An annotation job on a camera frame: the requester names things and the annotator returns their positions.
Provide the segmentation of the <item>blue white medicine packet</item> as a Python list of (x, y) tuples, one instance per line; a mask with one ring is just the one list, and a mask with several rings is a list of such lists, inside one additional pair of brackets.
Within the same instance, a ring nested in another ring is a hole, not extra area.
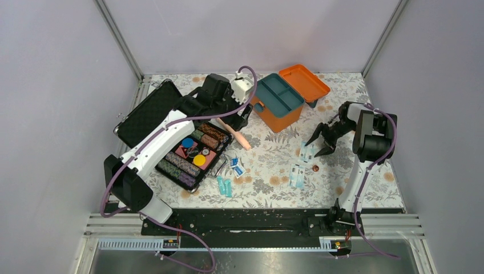
[(298, 154), (298, 161), (306, 164), (311, 164), (314, 161), (314, 142), (311, 144), (306, 144), (302, 141), (300, 144), (300, 152)]

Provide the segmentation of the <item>orange medicine box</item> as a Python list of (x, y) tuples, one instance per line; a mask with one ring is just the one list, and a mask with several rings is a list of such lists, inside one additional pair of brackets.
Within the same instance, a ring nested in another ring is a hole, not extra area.
[[(311, 108), (315, 108), (318, 100), (330, 93), (330, 87), (301, 64), (282, 69), (275, 74), (279, 74), (303, 97), (303, 105), (307, 104)], [(279, 133), (299, 120), (303, 105), (281, 119), (270, 114), (268, 110), (263, 113), (256, 112), (254, 108), (253, 110), (272, 132)]]

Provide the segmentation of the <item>teal divided tray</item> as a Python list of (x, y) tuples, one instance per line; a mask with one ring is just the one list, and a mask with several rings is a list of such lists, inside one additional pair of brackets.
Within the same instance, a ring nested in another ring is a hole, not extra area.
[(304, 103), (303, 97), (279, 74), (269, 74), (257, 81), (253, 108), (258, 113), (268, 110), (276, 118), (284, 118)]

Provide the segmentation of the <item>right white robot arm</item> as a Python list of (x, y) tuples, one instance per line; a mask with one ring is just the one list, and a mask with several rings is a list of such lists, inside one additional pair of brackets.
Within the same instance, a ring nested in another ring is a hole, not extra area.
[(398, 116), (389, 114), (370, 103), (347, 101), (337, 114), (337, 121), (319, 123), (306, 144), (323, 139), (321, 150), (315, 156), (326, 156), (336, 151), (339, 138), (354, 132), (352, 152), (354, 166), (346, 189), (336, 199), (326, 216), (328, 230), (342, 235), (349, 227), (360, 222), (362, 199), (373, 168), (393, 156), (397, 140)]

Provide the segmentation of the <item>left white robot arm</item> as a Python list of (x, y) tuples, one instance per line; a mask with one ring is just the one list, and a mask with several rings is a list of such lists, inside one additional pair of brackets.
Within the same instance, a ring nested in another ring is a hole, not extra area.
[(220, 118), (234, 130), (247, 125), (253, 109), (250, 102), (257, 90), (257, 76), (238, 71), (234, 80), (218, 74), (207, 75), (203, 86), (182, 96), (172, 80), (166, 79), (154, 89), (115, 129), (132, 125), (138, 117), (136, 140), (128, 142), (130, 150), (121, 157), (109, 155), (104, 161), (106, 190), (102, 196), (100, 214), (112, 217), (117, 209), (105, 213), (110, 194), (115, 195), (127, 209), (138, 212), (155, 223), (165, 235), (177, 227), (172, 208), (159, 199), (147, 184), (150, 173), (160, 161), (195, 130), (197, 124)]

